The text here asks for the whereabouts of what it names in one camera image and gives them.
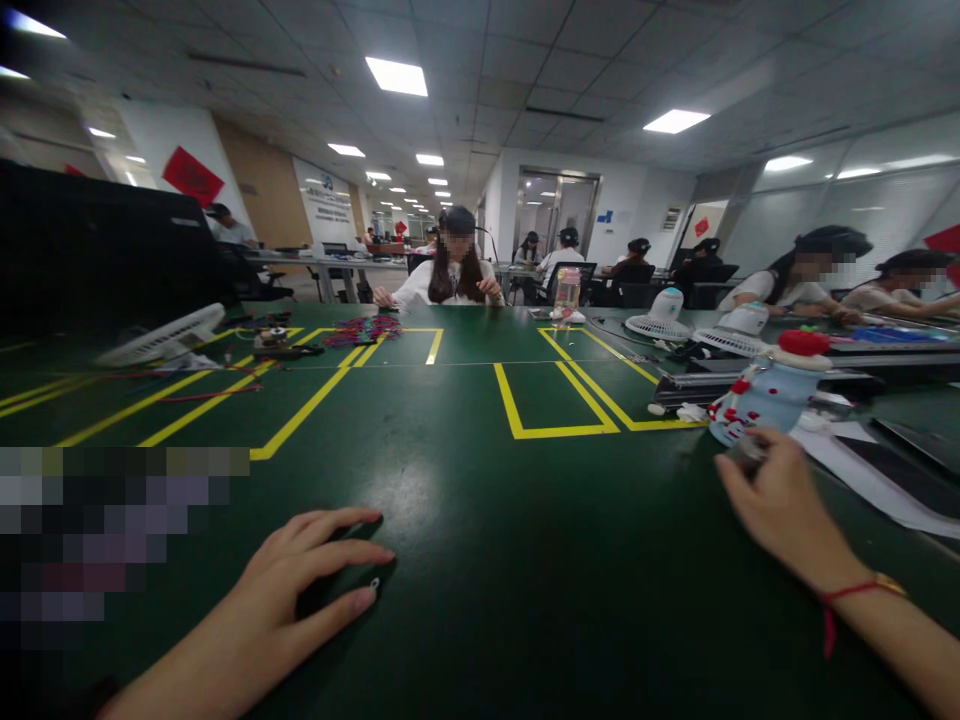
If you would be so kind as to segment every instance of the water bottle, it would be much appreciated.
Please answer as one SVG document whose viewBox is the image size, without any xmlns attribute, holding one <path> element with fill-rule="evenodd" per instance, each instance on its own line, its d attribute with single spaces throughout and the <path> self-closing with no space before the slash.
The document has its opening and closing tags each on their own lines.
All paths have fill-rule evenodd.
<svg viewBox="0 0 960 720">
<path fill-rule="evenodd" d="M 568 327 L 570 316 L 580 307 L 580 268 L 562 267 L 557 270 L 557 295 L 551 317 L 554 327 Z"/>
<path fill-rule="evenodd" d="M 826 335 L 788 330 L 777 343 L 754 358 L 726 395 L 707 406 L 710 433 L 727 447 L 749 427 L 788 434 L 833 365 L 821 354 L 830 348 Z"/>
</svg>

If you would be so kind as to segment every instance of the red diamond decoration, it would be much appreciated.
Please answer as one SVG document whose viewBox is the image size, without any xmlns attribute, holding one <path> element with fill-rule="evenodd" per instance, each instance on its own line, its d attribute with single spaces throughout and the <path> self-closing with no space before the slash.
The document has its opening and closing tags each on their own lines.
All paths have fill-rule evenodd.
<svg viewBox="0 0 960 720">
<path fill-rule="evenodd" d="M 184 195 L 195 197 L 200 207 L 214 201 L 223 187 L 223 180 L 182 147 L 177 147 L 163 169 L 163 179 Z"/>
</svg>

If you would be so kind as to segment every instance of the red string bracelet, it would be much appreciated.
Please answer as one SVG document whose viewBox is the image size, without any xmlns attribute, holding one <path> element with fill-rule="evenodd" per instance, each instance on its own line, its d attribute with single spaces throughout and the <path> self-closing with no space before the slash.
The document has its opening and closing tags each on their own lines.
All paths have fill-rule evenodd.
<svg viewBox="0 0 960 720">
<path fill-rule="evenodd" d="M 836 592 L 832 593 L 823 593 L 820 596 L 820 602 L 823 603 L 824 660 L 829 660 L 833 656 L 833 648 L 837 643 L 837 626 L 833 619 L 833 609 L 830 607 L 831 603 L 836 602 L 840 598 L 847 597 L 848 595 L 869 592 L 874 588 L 880 588 L 881 590 L 886 590 L 888 593 L 899 595 L 901 597 L 907 596 L 907 591 L 903 589 L 900 583 L 882 573 L 877 573 L 876 577 L 874 577 L 874 579 L 868 583 L 854 585 L 853 587 L 844 588 L 843 590 L 837 590 Z"/>
</svg>

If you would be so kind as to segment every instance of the small fan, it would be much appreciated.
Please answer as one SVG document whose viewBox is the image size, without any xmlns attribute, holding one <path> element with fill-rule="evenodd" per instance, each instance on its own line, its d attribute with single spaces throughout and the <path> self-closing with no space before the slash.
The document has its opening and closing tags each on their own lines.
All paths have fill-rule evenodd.
<svg viewBox="0 0 960 720">
<path fill-rule="evenodd" d="M 720 318 L 715 328 L 694 330 L 693 339 L 734 355 L 752 358 L 769 347 L 758 337 L 769 317 L 770 311 L 763 303 L 741 305 Z"/>
<path fill-rule="evenodd" d="M 213 329 L 226 311 L 220 303 L 207 305 L 156 330 L 134 338 L 96 359 L 103 367 L 125 367 L 153 360 L 170 360 L 190 352 L 191 347 L 213 339 Z"/>
<path fill-rule="evenodd" d="M 683 293 L 676 288 L 667 288 L 653 301 L 646 315 L 634 315 L 624 325 L 640 335 L 680 342 L 690 337 L 690 328 L 676 318 L 683 307 Z"/>
</svg>

